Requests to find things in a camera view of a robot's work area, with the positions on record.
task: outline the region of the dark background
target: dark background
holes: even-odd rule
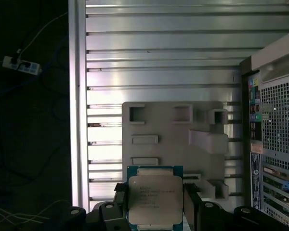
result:
[[[25,45],[64,12],[67,0],[0,0],[0,61],[15,54],[30,30],[35,28]],[[71,201],[67,15],[47,26],[22,59],[44,68],[56,50],[57,58],[40,78],[0,63],[0,92],[32,80],[0,98],[0,207],[12,213],[36,214],[56,200]],[[28,222],[22,229],[36,226]],[[6,221],[0,224],[0,230],[12,228]]]

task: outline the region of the electrical outlet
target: electrical outlet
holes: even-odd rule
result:
[[[2,67],[25,72],[25,73],[32,74],[35,76],[40,73],[40,64],[29,62],[26,60],[17,60],[17,64],[12,64],[11,60],[12,60],[12,57],[5,56],[2,62]],[[30,63],[30,66],[25,67],[23,63]]]

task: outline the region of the metal panel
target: metal panel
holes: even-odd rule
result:
[[[91,207],[111,200],[121,176],[126,101],[221,101],[231,122],[224,126],[230,138],[227,162],[242,156],[236,66],[289,32],[284,0],[69,2],[73,181],[82,177],[73,184],[75,205],[89,209],[89,178]],[[242,192],[236,183],[241,179],[230,178],[241,174],[237,166],[226,169],[234,194]],[[75,177],[78,167],[81,174]],[[229,197],[222,204],[231,211],[243,198]]]
[[[88,50],[255,49],[280,39],[285,32],[89,34]]]
[[[257,13],[289,13],[289,6],[287,5],[257,5],[257,7],[253,5],[216,5],[216,6],[207,6],[207,5],[193,5],[193,6],[182,6],[180,7],[90,7],[91,1],[87,1],[87,14],[90,15],[107,15],[107,14],[132,14],[132,13],[139,13],[139,14],[148,14],[148,13],[158,13],[158,14],[226,14],[226,15],[236,15],[236,14],[244,14],[251,12],[253,14]]]
[[[143,86],[138,89],[130,88],[104,88],[88,91],[88,104],[96,104],[96,99],[99,99],[100,104],[116,104],[128,101],[224,101],[232,102],[240,99],[239,88],[197,88],[199,86],[176,86],[173,89],[147,87]]]
[[[277,15],[147,15],[93,16],[87,32],[289,30],[289,16]]]

